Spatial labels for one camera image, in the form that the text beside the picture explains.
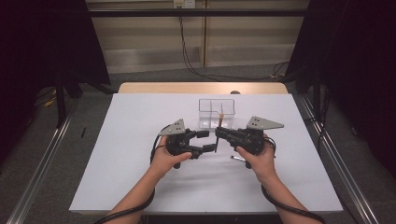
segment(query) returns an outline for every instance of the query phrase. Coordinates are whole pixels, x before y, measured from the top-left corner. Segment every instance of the forearm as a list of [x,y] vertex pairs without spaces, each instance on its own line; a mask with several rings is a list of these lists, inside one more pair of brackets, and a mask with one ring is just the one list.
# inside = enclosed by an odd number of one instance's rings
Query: forearm
[[[120,211],[124,211],[126,209],[130,209],[136,207],[142,203],[145,203],[152,191],[154,191],[155,186],[160,181],[162,177],[152,170],[148,169],[146,173],[140,178],[140,180],[136,183],[136,185],[125,195],[125,197],[108,213],[114,214]],[[127,215],[124,217],[118,217],[114,220],[108,221],[108,224],[133,224],[137,223],[143,213],[142,211],[138,211],[136,213],[132,213],[131,215]]]
[[[260,180],[262,186],[266,189],[267,193],[276,201],[283,203],[285,205],[307,211],[307,209],[294,197],[294,195],[289,191],[289,189],[282,183],[277,175],[272,176],[270,179]],[[303,217],[292,212],[283,210],[277,207],[277,212],[282,218],[283,223],[293,224],[293,223],[307,223],[307,224],[317,224],[320,223],[309,217]]]

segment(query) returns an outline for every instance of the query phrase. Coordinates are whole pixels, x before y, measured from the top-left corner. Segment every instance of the electrical outlet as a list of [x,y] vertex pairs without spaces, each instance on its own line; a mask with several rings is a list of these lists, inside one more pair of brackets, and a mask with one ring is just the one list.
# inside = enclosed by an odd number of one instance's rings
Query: electrical outlet
[[184,8],[184,0],[174,0],[174,8]]
[[195,0],[184,0],[184,8],[195,8]]

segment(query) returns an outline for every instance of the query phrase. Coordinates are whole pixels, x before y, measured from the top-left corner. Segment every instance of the black stand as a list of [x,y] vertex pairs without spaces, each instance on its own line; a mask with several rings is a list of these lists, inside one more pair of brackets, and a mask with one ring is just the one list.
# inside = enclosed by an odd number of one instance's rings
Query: black stand
[[102,86],[96,82],[93,82],[88,77],[84,77],[83,75],[77,75],[76,73],[69,72],[67,75],[62,70],[58,72],[55,78],[55,87],[56,87],[56,101],[58,105],[58,124],[56,128],[60,128],[66,119],[66,106],[64,103],[64,88],[69,93],[72,98],[80,98],[82,96],[82,89],[78,85],[78,81],[82,81],[87,83],[88,85],[96,88],[99,91],[104,92],[105,94],[113,94],[117,93],[114,90],[111,90],[107,87]]
[[318,68],[315,68],[315,80],[314,80],[314,96],[313,96],[313,107],[315,118],[318,122],[322,122],[321,111],[320,111],[320,72]]

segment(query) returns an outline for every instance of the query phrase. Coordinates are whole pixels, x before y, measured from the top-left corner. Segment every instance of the wrist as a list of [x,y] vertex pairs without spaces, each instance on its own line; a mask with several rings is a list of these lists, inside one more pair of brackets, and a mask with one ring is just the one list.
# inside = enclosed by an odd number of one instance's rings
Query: wrist
[[272,186],[278,185],[279,183],[282,183],[282,181],[279,179],[277,175],[269,175],[266,177],[258,177],[257,179],[262,183],[262,186],[265,189],[269,189]]
[[159,171],[158,169],[153,168],[152,166],[150,166],[148,168],[145,175],[147,175],[148,177],[150,177],[156,181],[160,181],[165,176],[165,174],[163,174],[163,172]]

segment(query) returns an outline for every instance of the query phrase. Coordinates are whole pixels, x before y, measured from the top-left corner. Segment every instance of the aluminum rail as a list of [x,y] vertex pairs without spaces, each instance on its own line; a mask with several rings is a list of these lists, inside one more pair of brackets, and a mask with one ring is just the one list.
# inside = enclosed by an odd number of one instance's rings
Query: aluminum rail
[[40,187],[44,181],[46,173],[50,168],[50,164],[53,158],[56,155],[56,152],[64,138],[64,134],[67,131],[67,128],[70,124],[70,120],[72,115],[76,110],[76,102],[74,102],[71,106],[70,112],[66,117],[64,123],[55,130],[54,135],[47,147],[46,152],[44,153],[43,158],[41,159],[40,163],[38,164],[37,168],[35,169],[35,173],[33,174],[28,186],[26,187],[24,193],[18,200],[17,205],[15,206],[14,210],[9,217],[7,224],[22,224],[25,220],[30,207],[35,200],[35,196],[37,195]]
[[[304,105],[304,108],[308,115],[313,118],[314,113],[313,113],[313,106],[309,99],[306,96],[302,97],[302,102]],[[317,131],[318,135],[320,135],[320,132],[323,128],[323,125],[321,122],[318,122],[314,120],[314,127],[315,130]],[[329,157],[332,160],[332,163],[334,164],[338,174],[340,175],[347,192],[349,193],[353,203],[355,204],[356,208],[358,209],[358,212],[361,215],[361,218],[363,219],[364,223],[366,224],[377,224],[378,220],[375,217],[375,214],[370,207],[369,202],[367,201],[366,197],[362,193],[361,189],[359,188],[358,184],[356,183],[355,179],[352,177],[352,174],[349,172],[347,169],[346,164],[344,163],[340,153],[338,152],[338,149],[335,147],[334,142],[330,138],[329,134],[326,132],[326,129],[322,132],[321,136],[321,141],[323,145],[326,148],[327,153],[329,154]]]
[[91,17],[305,17],[318,12],[307,9],[90,9]]
[[35,12],[38,16],[56,15],[90,16],[90,17],[318,17],[323,18],[331,15],[330,10],[308,9],[235,9],[235,8],[170,8],[170,9],[124,9],[124,8],[91,8],[89,11],[82,10],[59,10],[46,9]]

